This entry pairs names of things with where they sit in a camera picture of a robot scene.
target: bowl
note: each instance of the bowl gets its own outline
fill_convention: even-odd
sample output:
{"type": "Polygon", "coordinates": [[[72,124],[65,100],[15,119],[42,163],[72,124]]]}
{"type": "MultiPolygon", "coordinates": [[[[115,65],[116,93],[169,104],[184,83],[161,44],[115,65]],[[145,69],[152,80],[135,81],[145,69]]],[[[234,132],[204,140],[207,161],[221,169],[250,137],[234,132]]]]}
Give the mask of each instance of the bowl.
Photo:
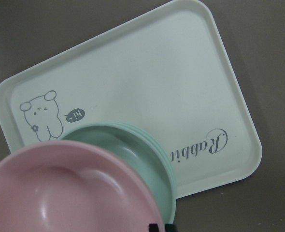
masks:
{"type": "Polygon", "coordinates": [[[125,160],[149,187],[163,222],[173,222],[176,178],[166,152],[152,135],[124,122],[99,122],[77,128],[62,139],[96,145],[125,160]]]}
{"type": "Polygon", "coordinates": [[[148,231],[164,223],[148,186],[100,147],[55,140],[0,162],[0,232],[148,231]]]}

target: cartoon character's ear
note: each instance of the cartoon character's ear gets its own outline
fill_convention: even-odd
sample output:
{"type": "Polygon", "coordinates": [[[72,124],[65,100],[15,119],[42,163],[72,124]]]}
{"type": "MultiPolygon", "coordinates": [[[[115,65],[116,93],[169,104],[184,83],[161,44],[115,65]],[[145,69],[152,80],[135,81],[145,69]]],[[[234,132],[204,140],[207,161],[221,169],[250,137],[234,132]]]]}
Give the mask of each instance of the cartoon character's ear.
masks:
{"type": "Polygon", "coordinates": [[[31,107],[32,107],[31,103],[29,101],[26,101],[20,105],[20,110],[25,112],[25,111],[31,109],[31,107]]]}
{"type": "Polygon", "coordinates": [[[55,99],[56,96],[57,96],[57,93],[54,90],[51,90],[45,94],[44,99],[46,101],[51,101],[51,100],[55,99]]]}

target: speech bubble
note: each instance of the speech bubble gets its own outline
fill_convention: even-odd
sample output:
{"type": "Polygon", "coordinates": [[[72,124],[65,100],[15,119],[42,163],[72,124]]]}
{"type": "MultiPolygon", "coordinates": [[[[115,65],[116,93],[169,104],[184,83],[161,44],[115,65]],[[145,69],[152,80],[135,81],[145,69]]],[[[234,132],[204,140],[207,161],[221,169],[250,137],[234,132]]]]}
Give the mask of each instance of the speech bubble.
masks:
{"type": "Polygon", "coordinates": [[[70,111],[65,116],[66,116],[66,120],[68,122],[77,122],[77,121],[79,121],[79,120],[84,118],[85,111],[82,110],[82,109],[77,108],[77,109],[74,109],[74,110],[70,111]]]}

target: tray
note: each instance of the tray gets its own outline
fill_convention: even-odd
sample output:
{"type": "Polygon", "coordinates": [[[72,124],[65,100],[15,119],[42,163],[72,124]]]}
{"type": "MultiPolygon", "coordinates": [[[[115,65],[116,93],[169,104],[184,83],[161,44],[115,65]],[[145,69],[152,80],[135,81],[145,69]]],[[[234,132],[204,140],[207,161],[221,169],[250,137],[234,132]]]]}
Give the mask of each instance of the tray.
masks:
{"type": "Polygon", "coordinates": [[[214,19],[199,1],[168,2],[0,84],[12,152],[111,120],[163,145],[178,197],[243,179],[261,160],[214,19]]]}

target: pink bowl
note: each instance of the pink bowl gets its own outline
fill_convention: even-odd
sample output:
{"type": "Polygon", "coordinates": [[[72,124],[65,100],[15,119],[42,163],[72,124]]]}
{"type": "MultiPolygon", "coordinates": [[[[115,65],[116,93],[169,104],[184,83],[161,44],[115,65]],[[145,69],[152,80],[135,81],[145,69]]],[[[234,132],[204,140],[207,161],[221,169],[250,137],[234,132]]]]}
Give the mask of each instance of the pink bowl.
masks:
{"type": "Polygon", "coordinates": [[[0,232],[148,232],[164,225],[148,187],[114,154],[74,141],[0,162],[0,232]]]}

